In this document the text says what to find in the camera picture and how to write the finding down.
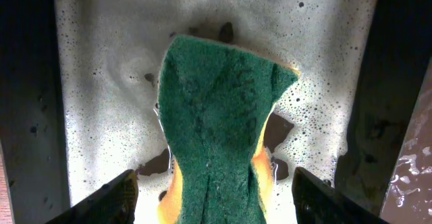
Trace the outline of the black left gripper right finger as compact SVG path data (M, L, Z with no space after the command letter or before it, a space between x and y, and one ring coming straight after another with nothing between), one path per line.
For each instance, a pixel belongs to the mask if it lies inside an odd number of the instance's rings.
M298 224L388 224L303 167L295 168L292 195Z

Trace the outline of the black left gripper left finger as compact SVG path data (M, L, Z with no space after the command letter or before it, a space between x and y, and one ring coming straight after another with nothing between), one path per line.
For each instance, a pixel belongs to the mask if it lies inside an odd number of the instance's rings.
M47 224L133 224L137 175L128 169Z

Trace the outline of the green and yellow sponge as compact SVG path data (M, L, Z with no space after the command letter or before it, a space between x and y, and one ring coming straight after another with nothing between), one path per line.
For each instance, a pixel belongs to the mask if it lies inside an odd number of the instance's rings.
M159 121L174 157L160 223L265 223L273 190L269 116L298 72L245 50L177 35L159 76Z

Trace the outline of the large brown serving tray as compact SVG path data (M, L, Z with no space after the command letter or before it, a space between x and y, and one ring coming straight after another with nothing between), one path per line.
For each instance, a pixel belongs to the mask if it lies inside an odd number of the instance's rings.
M398 155L380 217L388 223L431 222L431 66Z

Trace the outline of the small black soapy tray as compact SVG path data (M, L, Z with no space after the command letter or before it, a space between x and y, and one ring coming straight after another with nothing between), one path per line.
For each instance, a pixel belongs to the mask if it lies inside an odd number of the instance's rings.
M126 169L137 223L169 184L155 113L173 36L230 39L300 72L275 108L272 222L305 167L380 215L431 65L431 0L1 0L1 147L14 223L44 223Z

